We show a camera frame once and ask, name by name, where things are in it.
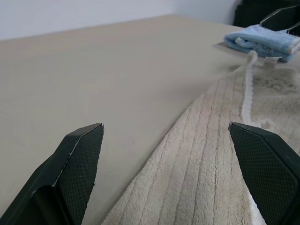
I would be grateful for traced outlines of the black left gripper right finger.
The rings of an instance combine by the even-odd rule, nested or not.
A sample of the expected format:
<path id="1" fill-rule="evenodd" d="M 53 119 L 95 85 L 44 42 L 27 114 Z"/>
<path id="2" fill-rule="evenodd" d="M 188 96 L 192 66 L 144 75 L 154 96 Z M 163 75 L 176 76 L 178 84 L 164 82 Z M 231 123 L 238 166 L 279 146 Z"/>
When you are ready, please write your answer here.
<path id="1" fill-rule="evenodd" d="M 266 225 L 300 225 L 300 156 L 277 134 L 230 123 L 243 179 Z"/>

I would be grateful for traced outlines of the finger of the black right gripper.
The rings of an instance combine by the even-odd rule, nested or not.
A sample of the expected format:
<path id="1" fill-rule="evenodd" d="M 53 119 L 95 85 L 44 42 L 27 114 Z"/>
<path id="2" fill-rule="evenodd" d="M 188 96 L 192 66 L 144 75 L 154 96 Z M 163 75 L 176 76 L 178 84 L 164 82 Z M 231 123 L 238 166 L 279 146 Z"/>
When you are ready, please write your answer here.
<path id="1" fill-rule="evenodd" d="M 269 30 L 290 30 L 300 25 L 300 6 L 277 9 L 266 16 L 259 25 Z"/>

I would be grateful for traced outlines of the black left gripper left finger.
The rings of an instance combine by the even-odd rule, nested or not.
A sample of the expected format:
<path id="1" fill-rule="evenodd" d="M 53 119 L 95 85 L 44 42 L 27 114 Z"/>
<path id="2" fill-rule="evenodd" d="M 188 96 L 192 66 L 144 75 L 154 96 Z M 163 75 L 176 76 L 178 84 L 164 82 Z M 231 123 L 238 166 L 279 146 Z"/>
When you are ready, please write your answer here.
<path id="1" fill-rule="evenodd" d="M 66 135 L 30 176 L 0 225 L 81 225 L 95 185 L 104 125 Z"/>

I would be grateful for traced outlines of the beige ribbed towel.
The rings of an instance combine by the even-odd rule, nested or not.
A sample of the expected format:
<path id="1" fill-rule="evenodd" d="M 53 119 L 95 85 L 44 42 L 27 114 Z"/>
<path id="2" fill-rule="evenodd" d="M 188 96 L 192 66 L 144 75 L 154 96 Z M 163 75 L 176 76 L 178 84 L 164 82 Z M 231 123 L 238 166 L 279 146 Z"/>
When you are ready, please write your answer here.
<path id="1" fill-rule="evenodd" d="M 300 155 L 300 70 L 250 52 L 185 110 L 101 225 L 266 225 L 230 122 L 276 133 Z"/>

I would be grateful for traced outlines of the light blue folded towel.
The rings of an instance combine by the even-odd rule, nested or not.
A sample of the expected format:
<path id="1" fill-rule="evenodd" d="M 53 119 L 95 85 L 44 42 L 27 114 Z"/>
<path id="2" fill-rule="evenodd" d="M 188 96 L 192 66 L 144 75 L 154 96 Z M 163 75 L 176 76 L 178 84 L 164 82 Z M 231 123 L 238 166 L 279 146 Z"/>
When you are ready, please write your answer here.
<path id="1" fill-rule="evenodd" d="M 300 37 L 286 30 L 273 31 L 260 25 L 252 25 L 224 36 L 224 42 L 232 49 L 249 53 L 255 51 L 261 57 L 279 57 L 288 62 L 300 51 Z"/>

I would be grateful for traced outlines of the dark chair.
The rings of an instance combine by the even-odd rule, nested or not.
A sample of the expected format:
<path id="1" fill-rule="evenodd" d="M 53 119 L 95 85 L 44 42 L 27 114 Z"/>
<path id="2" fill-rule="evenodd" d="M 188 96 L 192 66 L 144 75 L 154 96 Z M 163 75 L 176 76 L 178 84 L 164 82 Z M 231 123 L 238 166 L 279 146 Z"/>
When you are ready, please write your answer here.
<path id="1" fill-rule="evenodd" d="M 300 0 L 242 0 L 236 7 L 233 26 L 258 24 L 277 9 L 300 5 Z"/>

